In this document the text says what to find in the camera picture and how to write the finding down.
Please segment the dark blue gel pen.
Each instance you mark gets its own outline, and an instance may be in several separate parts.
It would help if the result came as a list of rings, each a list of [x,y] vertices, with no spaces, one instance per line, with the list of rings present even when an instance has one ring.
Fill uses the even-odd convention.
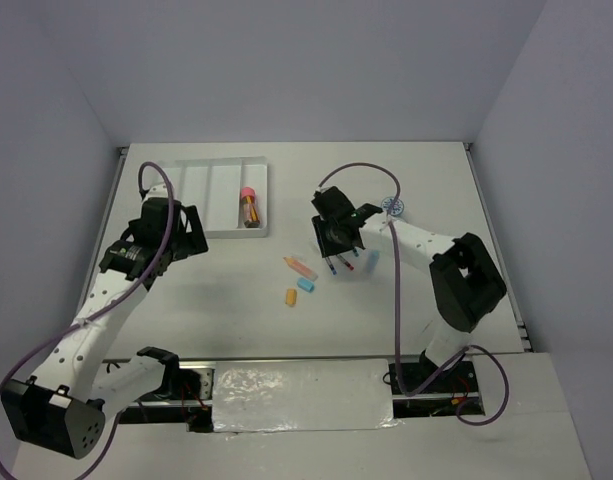
[[[326,264],[327,264],[328,268],[330,269],[331,274],[332,274],[333,276],[337,275],[337,270],[336,270],[336,268],[334,267],[334,265],[333,265],[332,261],[330,260],[330,258],[329,258],[329,257],[325,257],[325,258],[324,258],[324,260],[325,260],[325,262],[326,262]]]

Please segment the pink capped crayon tube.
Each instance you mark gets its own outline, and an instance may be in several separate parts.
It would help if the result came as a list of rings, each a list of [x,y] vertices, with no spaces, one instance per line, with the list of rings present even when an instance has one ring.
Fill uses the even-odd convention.
[[[257,211],[256,193],[251,187],[244,187],[240,192],[240,203],[243,214],[243,225],[246,228],[258,228],[261,224]]]

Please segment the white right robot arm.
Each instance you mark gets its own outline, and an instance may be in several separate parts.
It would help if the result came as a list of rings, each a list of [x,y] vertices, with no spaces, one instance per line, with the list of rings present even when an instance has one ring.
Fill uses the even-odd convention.
[[[442,321],[422,352],[421,380],[432,391],[446,389],[456,377],[453,356],[507,294],[483,241],[469,232],[453,237],[424,230],[372,204],[355,207],[335,186],[315,192],[312,204],[317,214],[311,222],[324,258],[374,250],[391,254],[396,267],[406,264],[430,276]]]

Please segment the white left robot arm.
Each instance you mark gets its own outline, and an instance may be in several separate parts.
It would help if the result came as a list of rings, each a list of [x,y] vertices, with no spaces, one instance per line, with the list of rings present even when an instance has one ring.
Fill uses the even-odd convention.
[[[148,394],[175,396],[182,385],[176,354],[147,346],[103,378],[97,376],[128,317],[168,266],[208,250],[195,206],[170,201],[159,185],[144,196],[99,265],[89,296],[67,335],[23,380],[5,381],[1,401],[16,438],[81,459],[107,421]]]

